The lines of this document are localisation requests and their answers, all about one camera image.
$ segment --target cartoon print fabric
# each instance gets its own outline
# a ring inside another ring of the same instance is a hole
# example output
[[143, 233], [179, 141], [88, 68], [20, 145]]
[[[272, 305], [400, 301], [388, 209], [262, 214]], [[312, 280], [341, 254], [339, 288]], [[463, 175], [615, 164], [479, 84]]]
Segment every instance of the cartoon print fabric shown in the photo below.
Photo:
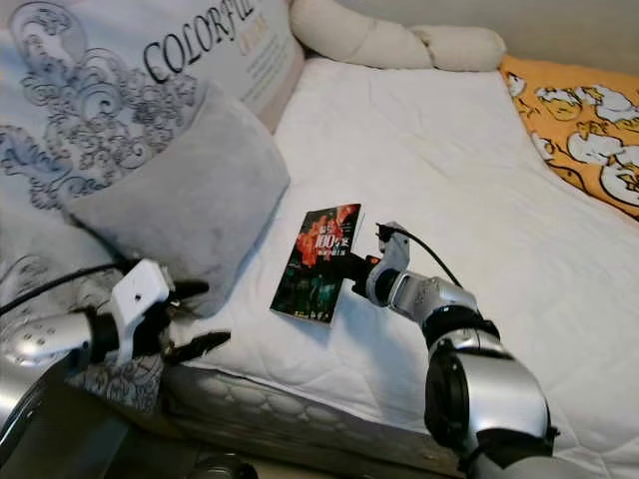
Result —
[[639, 220], [639, 78], [513, 57], [501, 73], [546, 164]]

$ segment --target red book cover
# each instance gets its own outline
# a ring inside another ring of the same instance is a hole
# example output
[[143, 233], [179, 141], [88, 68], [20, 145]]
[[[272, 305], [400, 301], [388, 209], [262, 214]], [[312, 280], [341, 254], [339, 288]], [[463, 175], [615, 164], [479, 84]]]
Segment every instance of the red book cover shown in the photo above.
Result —
[[342, 278], [330, 262], [350, 251], [360, 204], [308, 212], [280, 280], [271, 309], [330, 324]]

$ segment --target white bedsheet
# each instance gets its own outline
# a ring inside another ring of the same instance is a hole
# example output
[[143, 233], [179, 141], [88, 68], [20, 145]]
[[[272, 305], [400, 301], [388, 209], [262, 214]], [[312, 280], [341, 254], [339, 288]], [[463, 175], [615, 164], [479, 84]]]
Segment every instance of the white bedsheet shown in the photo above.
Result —
[[425, 432], [416, 325], [349, 285], [332, 328], [269, 311], [305, 212], [359, 202], [354, 252], [377, 253], [374, 223], [388, 221], [438, 251], [539, 378], [562, 456], [595, 477], [639, 475], [639, 224], [546, 169], [496, 72], [310, 60], [276, 140], [292, 184], [273, 225], [223, 310], [174, 329], [231, 328], [194, 365]]

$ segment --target gray cushion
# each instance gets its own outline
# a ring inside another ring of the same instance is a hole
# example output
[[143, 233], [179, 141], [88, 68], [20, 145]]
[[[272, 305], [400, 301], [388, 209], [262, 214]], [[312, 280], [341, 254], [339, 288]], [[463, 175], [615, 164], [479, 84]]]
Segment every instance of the gray cushion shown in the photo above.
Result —
[[167, 150], [66, 209], [125, 255], [158, 260], [176, 279], [207, 281], [209, 293], [190, 306], [210, 315], [230, 294], [288, 183], [269, 132], [211, 85], [193, 125]]

